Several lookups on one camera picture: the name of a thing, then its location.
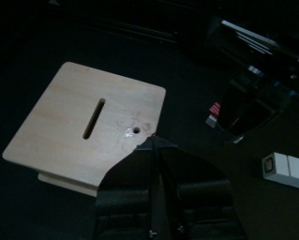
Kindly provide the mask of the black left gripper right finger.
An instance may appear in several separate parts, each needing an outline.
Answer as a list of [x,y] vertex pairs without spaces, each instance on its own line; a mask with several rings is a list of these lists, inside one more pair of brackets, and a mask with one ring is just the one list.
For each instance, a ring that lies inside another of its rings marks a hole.
[[249,240],[233,206],[230,180],[204,158],[156,138],[174,240]]

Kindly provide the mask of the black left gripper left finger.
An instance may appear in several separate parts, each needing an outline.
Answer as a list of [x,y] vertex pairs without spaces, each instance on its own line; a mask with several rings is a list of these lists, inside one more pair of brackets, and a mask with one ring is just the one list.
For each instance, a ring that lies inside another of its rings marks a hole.
[[158,137],[152,136],[110,169],[95,201],[93,240],[158,240],[161,185]]

